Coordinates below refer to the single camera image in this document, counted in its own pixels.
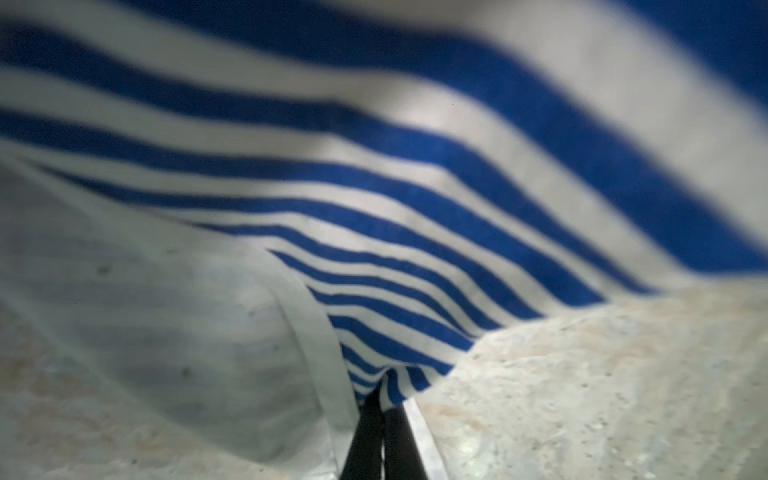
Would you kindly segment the blue white striped tank top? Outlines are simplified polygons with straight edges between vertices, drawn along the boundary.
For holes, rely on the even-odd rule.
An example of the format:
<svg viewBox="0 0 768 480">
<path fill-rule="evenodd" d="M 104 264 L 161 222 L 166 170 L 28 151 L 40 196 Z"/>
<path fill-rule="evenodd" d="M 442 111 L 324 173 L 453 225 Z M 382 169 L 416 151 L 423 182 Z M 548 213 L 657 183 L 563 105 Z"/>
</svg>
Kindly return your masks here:
<svg viewBox="0 0 768 480">
<path fill-rule="evenodd" d="M 5 1 L 1 301 L 340 478 L 486 334 L 767 273 L 763 1 Z"/>
</svg>

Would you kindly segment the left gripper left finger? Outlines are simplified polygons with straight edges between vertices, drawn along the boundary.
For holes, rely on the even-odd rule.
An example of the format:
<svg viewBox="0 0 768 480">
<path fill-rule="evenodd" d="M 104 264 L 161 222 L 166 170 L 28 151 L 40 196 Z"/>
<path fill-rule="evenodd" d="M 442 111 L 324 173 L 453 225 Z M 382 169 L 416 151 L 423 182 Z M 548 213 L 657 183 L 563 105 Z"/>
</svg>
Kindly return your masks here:
<svg viewBox="0 0 768 480">
<path fill-rule="evenodd" d="M 384 419 L 379 390 L 374 390 L 360 410 L 351 447 L 340 480 L 381 480 Z"/>
</svg>

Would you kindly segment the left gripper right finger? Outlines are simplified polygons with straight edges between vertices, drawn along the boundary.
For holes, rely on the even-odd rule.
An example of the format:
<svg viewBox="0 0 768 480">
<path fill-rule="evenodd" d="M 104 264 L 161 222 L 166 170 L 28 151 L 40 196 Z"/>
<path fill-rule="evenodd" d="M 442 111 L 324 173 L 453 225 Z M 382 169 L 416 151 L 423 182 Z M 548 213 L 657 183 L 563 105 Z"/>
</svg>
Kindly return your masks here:
<svg viewBox="0 0 768 480">
<path fill-rule="evenodd" d="M 427 480 L 404 407 L 398 406 L 387 411 L 383 418 L 385 479 Z"/>
</svg>

